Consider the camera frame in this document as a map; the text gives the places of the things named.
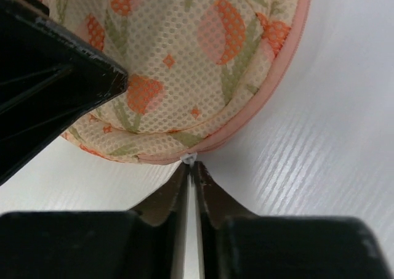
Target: laundry bag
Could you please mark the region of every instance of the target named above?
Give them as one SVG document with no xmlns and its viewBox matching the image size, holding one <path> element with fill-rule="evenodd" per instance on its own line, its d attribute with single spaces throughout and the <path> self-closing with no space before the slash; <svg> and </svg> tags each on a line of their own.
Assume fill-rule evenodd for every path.
<svg viewBox="0 0 394 279">
<path fill-rule="evenodd" d="M 223 145 L 263 107 L 297 49 L 310 2 L 40 1 L 129 73 L 125 93 L 62 136 L 108 160 L 153 164 Z"/>
</svg>

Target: white surface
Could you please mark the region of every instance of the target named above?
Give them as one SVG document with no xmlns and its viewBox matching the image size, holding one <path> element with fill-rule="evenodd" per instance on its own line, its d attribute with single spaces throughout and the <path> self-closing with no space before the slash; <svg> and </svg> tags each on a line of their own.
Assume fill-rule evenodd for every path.
<svg viewBox="0 0 394 279">
<path fill-rule="evenodd" d="M 394 1 L 313 0 L 271 100 L 213 178 L 259 214 L 362 218 L 394 266 Z"/>
<path fill-rule="evenodd" d="M 313 0 L 286 77 L 225 148 L 214 179 L 259 214 L 358 216 L 394 266 L 394 1 Z M 0 187 L 0 211 L 126 209 L 173 172 L 61 139 Z"/>
</svg>

